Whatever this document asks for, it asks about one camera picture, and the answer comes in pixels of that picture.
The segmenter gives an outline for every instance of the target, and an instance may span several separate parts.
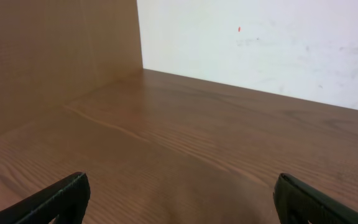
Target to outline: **black object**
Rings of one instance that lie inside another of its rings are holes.
[[[290,174],[280,174],[274,204],[281,224],[358,224],[358,213]]]
[[[0,224],[80,224],[90,199],[88,178],[76,172],[0,211]]]

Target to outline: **brown wall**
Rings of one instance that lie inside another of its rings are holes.
[[[141,68],[136,0],[0,0],[0,133]]]

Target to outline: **white wall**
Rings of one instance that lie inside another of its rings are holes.
[[[137,2],[144,68],[358,110],[358,0]]]

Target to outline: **wall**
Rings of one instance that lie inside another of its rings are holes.
[[[0,0],[0,133],[142,69],[135,0]]]
[[[138,8],[144,68],[358,110],[358,0]]]

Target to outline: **wooden surface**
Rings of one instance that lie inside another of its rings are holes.
[[[136,0],[0,0],[0,134],[141,68]]]
[[[0,136],[0,209],[74,171],[84,223],[278,223],[289,172],[358,211],[358,111],[145,70]]]

